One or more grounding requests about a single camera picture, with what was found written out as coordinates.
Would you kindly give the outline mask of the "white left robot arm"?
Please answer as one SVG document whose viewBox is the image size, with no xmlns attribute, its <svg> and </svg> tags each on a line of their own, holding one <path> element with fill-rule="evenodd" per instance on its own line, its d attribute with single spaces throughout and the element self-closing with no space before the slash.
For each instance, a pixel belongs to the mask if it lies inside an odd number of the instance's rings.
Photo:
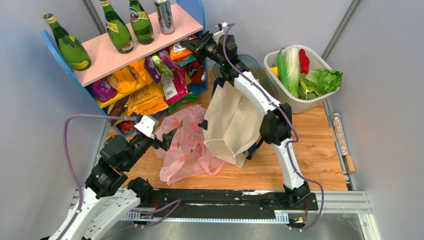
<svg viewBox="0 0 424 240">
<path fill-rule="evenodd" d="M 48 239 L 99 240 L 124 214 L 138 206 L 149 206 L 153 201 L 153 187 L 147 180 L 137 177 L 128 183 L 111 205 L 102 209 L 128 179 L 125 172 L 150 147 L 168 150 L 176 132 L 174 128 L 164 133 L 161 140 L 154 134 L 146 136 L 142 132 L 138 132 L 130 141 L 120 135 L 110 137 L 100 151 L 98 164 L 85 181 L 80 197 L 82 203 L 72 209 L 71 215 Z"/>
</svg>

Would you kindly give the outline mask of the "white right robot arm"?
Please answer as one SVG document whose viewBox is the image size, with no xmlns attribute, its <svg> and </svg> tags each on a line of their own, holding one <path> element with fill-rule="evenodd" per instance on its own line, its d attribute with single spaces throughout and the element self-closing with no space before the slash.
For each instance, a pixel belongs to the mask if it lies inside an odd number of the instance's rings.
<svg viewBox="0 0 424 240">
<path fill-rule="evenodd" d="M 262 115 L 259 128 L 261 140 L 269 144 L 277 156 L 283 172 L 286 204 L 298 209 L 311 193 L 294 154 L 291 106 L 272 97 L 254 78 L 249 68 L 240 60 L 233 35 L 224 34 L 216 42 L 211 32 L 194 39 L 184 40 L 181 45 L 193 55 L 204 60 L 209 58 L 220 65 L 221 75 L 239 90 Z"/>
</svg>

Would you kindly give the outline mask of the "red hand cooked chips bag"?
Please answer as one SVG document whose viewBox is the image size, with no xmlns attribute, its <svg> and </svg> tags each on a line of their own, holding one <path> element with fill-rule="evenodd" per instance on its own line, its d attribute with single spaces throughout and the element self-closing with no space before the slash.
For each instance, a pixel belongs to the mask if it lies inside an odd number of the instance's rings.
<svg viewBox="0 0 424 240">
<path fill-rule="evenodd" d="M 170 106 L 188 94 L 187 83 L 181 72 L 173 71 L 173 75 L 163 75 L 160 80 L 166 103 Z"/>
</svg>

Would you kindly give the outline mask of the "red chili pepper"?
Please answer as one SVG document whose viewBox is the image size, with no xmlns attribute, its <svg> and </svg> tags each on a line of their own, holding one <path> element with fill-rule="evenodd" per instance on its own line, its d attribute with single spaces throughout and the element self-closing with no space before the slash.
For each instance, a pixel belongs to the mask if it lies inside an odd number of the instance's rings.
<svg viewBox="0 0 424 240">
<path fill-rule="evenodd" d="M 300 63 L 300 73 L 301 74 L 308 74 L 309 73 L 309 66 L 310 66 L 310 60 L 306 54 L 306 51 L 301 48 L 298 52 L 299 56 L 299 63 Z"/>
</svg>

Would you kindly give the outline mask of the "long green chili pepper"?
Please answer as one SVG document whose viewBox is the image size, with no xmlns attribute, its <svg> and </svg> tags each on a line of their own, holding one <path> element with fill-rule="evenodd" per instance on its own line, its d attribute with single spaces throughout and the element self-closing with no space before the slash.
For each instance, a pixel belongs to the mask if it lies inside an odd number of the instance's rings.
<svg viewBox="0 0 424 240">
<path fill-rule="evenodd" d="M 283 55 L 284 49 L 285 49 L 285 47 L 283 47 L 278 52 L 276 60 L 277 60 L 279 79 L 280 79 L 282 85 L 288 90 L 289 89 L 289 83 L 288 83 L 288 78 L 287 78 L 285 58 L 284 58 L 284 55 Z"/>
</svg>

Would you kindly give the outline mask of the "pink plastic grocery bag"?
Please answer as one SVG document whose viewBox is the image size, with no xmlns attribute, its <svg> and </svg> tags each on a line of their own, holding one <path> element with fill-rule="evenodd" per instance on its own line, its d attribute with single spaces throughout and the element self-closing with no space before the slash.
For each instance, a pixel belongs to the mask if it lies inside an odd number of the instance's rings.
<svg viewBox="0 0 424 240">
<path fill-rule="evenodd" d="M 215 176 L 223 169 L 225 161 L 211 154 L 204 144 L 203 122 L 207 109 L 192 105 L 166 116 L 155 134 L 159 139 L 176 129 L 169 150 L 157 149 L 156 157 L 163 160 L 159 178 L 167 185 L 203 173 Z"/>
</svg>

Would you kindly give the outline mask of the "cream canvas tote bag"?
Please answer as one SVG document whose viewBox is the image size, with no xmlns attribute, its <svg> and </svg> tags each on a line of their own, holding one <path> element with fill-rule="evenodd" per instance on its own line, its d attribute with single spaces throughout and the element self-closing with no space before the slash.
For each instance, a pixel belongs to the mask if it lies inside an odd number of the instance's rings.
<svg viewBox="0 0 424 240">
<path fill-rule="evenodd" d="M 214 157 L 242 168 L 260 137 L 263 114 L 238 89 L 218 85 L 206 110 L 204 144 Z"/>
</svg>

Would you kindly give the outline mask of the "orange foxs candy bag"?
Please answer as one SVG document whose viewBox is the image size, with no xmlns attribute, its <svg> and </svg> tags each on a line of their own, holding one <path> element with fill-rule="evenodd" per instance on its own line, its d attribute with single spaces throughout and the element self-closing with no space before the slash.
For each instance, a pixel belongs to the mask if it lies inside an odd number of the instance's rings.
<svg viewBox="0 0 424 240">
<path fill-rule="evenodd" d="M 193 52 L 181 45 L 181 42 L 195 39 L 195 35 L 185 37 L 168 47 L 169 56 L 173 61 L 181 62 L 183 59 L 191 55 Z"/>
</svg>

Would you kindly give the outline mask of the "green lettuce leaf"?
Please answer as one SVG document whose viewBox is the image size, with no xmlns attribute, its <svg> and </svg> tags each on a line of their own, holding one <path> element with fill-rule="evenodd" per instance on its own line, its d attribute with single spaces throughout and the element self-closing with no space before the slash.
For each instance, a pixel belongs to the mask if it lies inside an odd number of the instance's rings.
<svg viewBox="0 0 424 240">
<path fill-rule="evenodd" d="M 304 77 L 320 95 L 335 92 L 342 85 L 343 72 L 324 67 L 310 70 Z"/>
</svg>

